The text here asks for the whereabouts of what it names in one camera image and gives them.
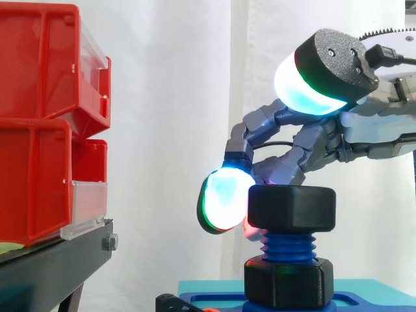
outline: red plastic drawer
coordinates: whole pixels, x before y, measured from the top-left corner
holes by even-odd
[[[0,117],[60,118],[75,137],[110,127],[111,62],[74,5],[0,2]]]
[[[74,221],[105,215],[107,144],[71,137],[64,120],[0,118],[0,242],[30,246]],[[75,177],[89,187],[79,189],[85,207],[74,205]],[[97,187],[101,210],[88,210]]]

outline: black clamp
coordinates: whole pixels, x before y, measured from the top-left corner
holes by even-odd
[[[182,312],[184,307],[188,308],[188,312],[204,312],[172,294],[161,294],[156,298],[156,312]]]

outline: teal base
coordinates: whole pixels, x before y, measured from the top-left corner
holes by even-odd
[[[351,292],[366,301],[380,306],[416,306],[416,298],[404,294],[390,286],[371,279],[337,279],[334,281],[335,291]],[[209,292],[244,292],[244,281],[181,281],[178,295],[183,293]],[[193,302],[197,307],[236,307],[241,301],[209,301]],[[337,306],[347,306],[344,302],[336,302]]]

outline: nut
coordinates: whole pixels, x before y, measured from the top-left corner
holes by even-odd
[[[115,251],[118,247],[118,235],[115,233],[111,233],[107,236],[107,250],[108,251]]]
[[[271,309],[322,309],[333,298],[333,267],[327,259],[315,264],[273,263],[261,255],[244,265],[248,300]]]
[[[248,223],[280,233],[331,231],[335,227],[335,192],[324,187],[252,186]]]

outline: white curtain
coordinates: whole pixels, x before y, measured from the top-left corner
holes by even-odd
[[[240,101],[240,115],[271,103],[272,80],[278,64],[319,28],[333,28],[353,36],[385,28],[403,28],[404,1],[244,1],[232,5],[233,23],[244,25],[245,46],[231,46],[238,68],[231,68],[231,101]],[[241,36],[238,27],[232,36]],[[241,72],[244,76],[233,74]],[[284,127],[276,140],[291,140],[299,127]],[[281,155],[284,148],[256,152],[260,160]],[[413,155],[385,161],[358,159],[334,163],[307,174],[305,185],[331,187],[337,192],[337,225],[316,235],[318,256],[330,259],[335,278],[370,278],[416,294],[416,206]],[[241,229],[225,237],[223,260],[229,278],[242,277],[242,265],[260,254],[261,244],[241,240]]]
[[[99,137],[109,143],[108,217],[120,245],[85,283],[80,312],[154,311],[155,297],[176,293],[180,280],[241,278],[259,244],[241,228],[209,235],[196,220],[200,185],[221,165],[230,127],[275,98],[276,66],[315,30],[359,35],[404,23],[404,0],[59,2],[80,8],[112,59],[112,126]],[[278,138],[295,132],[285,127]],[[336,277],[415,294],[411,161],[359,160],[307,175],[308,185],[337,191],[337,227],[317,235]]]

